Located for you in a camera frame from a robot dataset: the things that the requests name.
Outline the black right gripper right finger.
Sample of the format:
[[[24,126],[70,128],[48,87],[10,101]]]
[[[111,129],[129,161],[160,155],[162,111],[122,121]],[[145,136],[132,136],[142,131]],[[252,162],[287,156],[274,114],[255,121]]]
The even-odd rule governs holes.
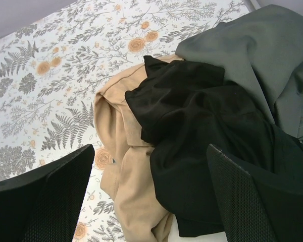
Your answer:
[[[303,183],[214,145],[207,159],[228,241],[303,241]]]

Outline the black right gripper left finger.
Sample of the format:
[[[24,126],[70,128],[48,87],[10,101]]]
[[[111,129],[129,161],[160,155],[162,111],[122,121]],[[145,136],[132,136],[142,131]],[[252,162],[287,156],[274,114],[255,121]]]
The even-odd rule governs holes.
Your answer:
[[[94,148],[0,181],[0,241],[72,241]]]

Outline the black t shirt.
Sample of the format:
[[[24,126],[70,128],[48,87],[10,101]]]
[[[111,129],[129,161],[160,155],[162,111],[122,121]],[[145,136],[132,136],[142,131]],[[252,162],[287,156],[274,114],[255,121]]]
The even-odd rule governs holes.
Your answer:
[[[223,68],[144,57],[146,79],[125,93],[153,145],[156,199],[176,216],[180,235],[224,230],[206,157],[210,144],[277,175],[303,183],[303,144],[269,123]]]

